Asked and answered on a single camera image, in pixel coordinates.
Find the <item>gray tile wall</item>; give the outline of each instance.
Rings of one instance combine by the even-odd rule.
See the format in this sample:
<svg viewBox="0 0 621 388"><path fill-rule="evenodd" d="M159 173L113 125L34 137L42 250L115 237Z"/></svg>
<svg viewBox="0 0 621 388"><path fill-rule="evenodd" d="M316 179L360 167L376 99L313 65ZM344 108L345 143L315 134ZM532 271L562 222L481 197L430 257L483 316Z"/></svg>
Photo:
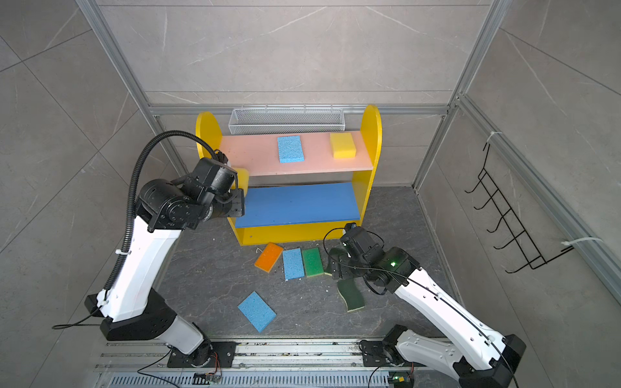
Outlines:
<svg viewBox="0 0 621 388"><path fill-rule="evenodd" d="M136 111L73 0L3 3L0 386L83 386L99 329L51 326L86 316L108 275L128 171L152 137ZM144 179L167 167L154 150Z"/></svg>
<svg viewBox="0 0 621 388"><path fill-rule="evenodd" d="M468 94L621 259L621 3L514 1Z"/></svg>
<svg viewBox="0 0 621 388"><path fill-rule="evenodd" d="M493 248L510 240L507 227L489 233L499 220L497 211L491 203L473 209L488 198L480 186L465 193L476 185L485 157L486 139L478 131L458 113L420 191L466 308L502 333L525 340L520 386L618 386L621 362L614 349L621 345L621 307L578 253L538 269L506 273L525 264L523 256L515 243ZM557 255L563 234L493 149L486 166L544 257ZM531 253L532 247L524 245Z"/></svg>
<svg viewBox="0 0 621 388"><path fill-rule="evenodd" d="M157 103L446 103L487 0L105 0Z"/></svg>
<svg viewBox="0 0 621 388"><path fill-rule="evenodd" d="M468 94L621 257L619 16L612 0L513 1ZM484 143L458 114L420 192L466 306L527 337L522 385L618 386L621 307L577 252L506 273L525 263L517 245L495 250L507 227L489 233L497 211L473 209L487 199L481 187L465 193ZM493 149L487 167L544 257L557 255L563 234Z"/></svg>

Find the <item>blue shelf board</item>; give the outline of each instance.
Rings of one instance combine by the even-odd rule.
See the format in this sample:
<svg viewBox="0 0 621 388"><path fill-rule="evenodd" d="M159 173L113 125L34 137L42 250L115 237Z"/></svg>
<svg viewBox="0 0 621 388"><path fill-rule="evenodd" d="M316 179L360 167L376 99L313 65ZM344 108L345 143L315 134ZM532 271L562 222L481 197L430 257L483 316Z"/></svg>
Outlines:
<svg viewBox="0 0 621 388"><path fill-rule="evenodd" d="M245 202L235 228L360 219L351 183L248 189Z"/></svg>

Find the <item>pink shelf board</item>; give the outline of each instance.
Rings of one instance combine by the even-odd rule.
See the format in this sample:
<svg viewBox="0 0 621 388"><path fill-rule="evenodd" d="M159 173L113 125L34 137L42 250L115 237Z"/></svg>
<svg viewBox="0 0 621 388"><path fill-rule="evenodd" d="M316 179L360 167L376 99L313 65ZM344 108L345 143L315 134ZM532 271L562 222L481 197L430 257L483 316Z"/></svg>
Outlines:
<svg viewBox="0 0 621 388"><path fill-rule="evenodd" d="M220 149L227 155L233 168L245 168L250 176L336 173L373 169L362 135L359 131L349 133L356 145L356 157L351 159L332 157L330 132L224 136ZM282 136L300 136L304 161L280 163L276 138Z"/></svg>

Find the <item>blue sponge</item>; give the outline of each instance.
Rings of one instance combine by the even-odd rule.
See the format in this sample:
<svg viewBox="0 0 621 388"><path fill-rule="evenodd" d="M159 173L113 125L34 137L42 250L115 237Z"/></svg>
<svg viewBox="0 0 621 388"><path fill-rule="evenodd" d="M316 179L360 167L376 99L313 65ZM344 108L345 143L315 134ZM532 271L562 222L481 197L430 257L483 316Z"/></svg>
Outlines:
<svg viewBox="0 0 621 388"><path fill-rule="evenodd" d="M276 318L276 313L259 294L253 292L239 306L238 309L246 316L252 325L261 333L267 325Z"/></svg>
<svg viewBox="0 0 621 388"><path fill-rule="evenodd" d="M304 264L302 263L302 250L300 248L283 252L284 280L304 277Z"/></svg>
<svg viewBox="0 0 621 388"><path fill-rule="evenodd" d="M278 138L278 158L280 163L304 161L300 136L283 136Z"/></svg>

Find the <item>sponge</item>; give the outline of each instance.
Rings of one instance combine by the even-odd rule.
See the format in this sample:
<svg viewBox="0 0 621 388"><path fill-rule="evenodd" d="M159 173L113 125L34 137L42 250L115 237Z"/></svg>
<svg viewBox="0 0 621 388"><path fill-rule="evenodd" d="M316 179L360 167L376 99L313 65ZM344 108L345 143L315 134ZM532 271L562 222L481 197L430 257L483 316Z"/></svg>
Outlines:
<svg viewBox="0 0 621 388"><path fill-rule="evenodd" d="M282 252L283 249L280 246L274 243L268 243L268 246L265 247L262 254L256 259L255 267L269 273L271 269L274 268L274 264L276 264Z"/></svg>
<svg viewBox="0 0 621 388"><path fill-rule="evenodd" d="M306 276L317 276L324 273L324 265L321 263L321 255L319 248L311 248L302 251L302 260L304 261L304 270Z"/></svg>
<svg viewBox="0 0 621 388"><path fill-rule="evenodd" d="M284 251L283 264L285 281L304 277L304 266L302 265L302 251L300 250L300 248Z"/></svg>
<svg viewBox="0 0 621 388"><path fill-rule="evenodd" d="M330 144L332 145L332 156L335 159L349 159L356 156L356 145L349 132L339 132L330 134Z"/></svg>
<svg viewBox="0 0 621 388"><path fill-rule="evenodd" d="M300 136L283 136L278 138L278 158L280 163L304 161Z"/></svg>
<svg viewBox="0 0 621 388"><path fill-rule="evenodd" d="M345 301L347 312L360 310L365 306L365 299L360 294L354 279L339 280L337 282L339 295Z"/></svg>
<svg viewBox="0 0 621 388"><path fill-rule="evenodd" d="M253 292L237 306L246 316L252 325L261 333L276 318L276 313L267 303L261 299L259 294Z"/></svg>

